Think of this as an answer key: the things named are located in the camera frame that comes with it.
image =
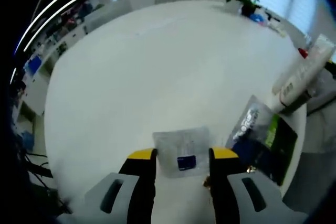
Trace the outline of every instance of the white round table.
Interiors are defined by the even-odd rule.
[[[153,147],[153,132],[208,126],[225,145],[250,96],[267,102],[297,56],[282,38],[222,3],[175,2],[119,17],[71,47],[57,62],[45,108],[49,164],[70,206],[133,151]],[[286,118],[298,134],[281,193],[302,149],[306,106]],[[213,221],[205,176],[164,178],[158,168],[152,223]]]

